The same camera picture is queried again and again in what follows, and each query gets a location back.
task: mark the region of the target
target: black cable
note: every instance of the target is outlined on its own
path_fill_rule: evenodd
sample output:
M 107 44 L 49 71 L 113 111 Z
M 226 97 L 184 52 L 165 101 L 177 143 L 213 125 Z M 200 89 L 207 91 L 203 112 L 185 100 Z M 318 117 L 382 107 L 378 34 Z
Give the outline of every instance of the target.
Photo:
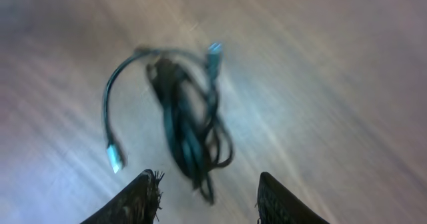
M 167 56 L 174 54 L 199 64 L 207 75 L 207 91 L 181 65 L 172 62 Z M 214 203 L 214 191 L 208 172 L 222 168 L 232 161 L 234 152 L 229 133 L 218 116 L 219 94 L 216 87 L 221 62 L 221 45 L 213 44 L 205 60 L 178 49 L 137 49 L 111 75 L 103 94 L 103 121 L 107 137 L 107 153 L 116 173 L 123 168 L 123 155 L 111 130 L 109 120 L 109 93 L 117 76 L 133 61 L 152 56 L 157 62 L 147 66 L 147 76 L 160 105 L 163 108 L 163 121 L 169 150 L 181 172 L 193 182 L 194 189 L 200 189 L 202 196 Z M 193 107 L 187 96 L 184 84 L 191 85 L 203 99 L 205 113 L 202 122 L 197 121 Z M 229 155 L 220 162 L 222 141 L 228 144 Z M 212 158 L 211 150 L 216 149 Z

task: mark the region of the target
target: wire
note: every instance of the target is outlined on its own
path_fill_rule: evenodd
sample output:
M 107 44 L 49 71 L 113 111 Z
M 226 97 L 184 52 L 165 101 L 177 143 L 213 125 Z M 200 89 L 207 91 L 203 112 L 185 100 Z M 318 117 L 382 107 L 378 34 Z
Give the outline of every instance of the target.
M 177 63 L 165 58 L 180 55 L 198 64 L 207 75 L 207 91 L 204 91 L 189 72 Z M 109 94 L 117 76 L 132 62 L 143 57 L 157 57 L 157 62 L 147 65 L 147 77 L 159 104 L 163 108 L 163 122 L 167 143 L 172 157 L 181 172 L 192 180 L 193 188 L 199 189 L 203 198 L 214 203 L 214 190 L 209 171 L 228 166 L 234 150 L 230 134 L 218 116 L 219 93 L 216 79 L 221 62 L 221 45 L 214 43 L 205 60 L 179 49 L 137 49 L 113 72 L 103 94 L 103 122 L 107 137 L 107 153 L 115 172 L 123 168 L 123 154 L 111 130 L 109 119 Z M 202 121 L 195 118 L 193 106 L 187 96 L 185 84 L 192 86 L 203 100 L 205 113 Z M 222 143 L 228 146 L 228 157 L 220 161 Z M 212 157 L 211 150 L 216 149 Z

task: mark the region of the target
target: wood grain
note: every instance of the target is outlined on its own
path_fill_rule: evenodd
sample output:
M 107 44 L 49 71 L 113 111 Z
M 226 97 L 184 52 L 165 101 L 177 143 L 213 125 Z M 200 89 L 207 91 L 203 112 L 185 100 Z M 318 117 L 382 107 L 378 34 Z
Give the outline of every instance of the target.
M 425 0 L 1 0 L 1 223 L 78 223 L 139 172 L 166 172 L 161 223 L 255 223 L 269 171 L 331 223 L 427 218 Z M 127 153 L 117 175 L 103 87 L 141 43 L 224 44 L 222 115 L 236 158 L 208 207 L 173 164 L 135 64 L 112 93 Z

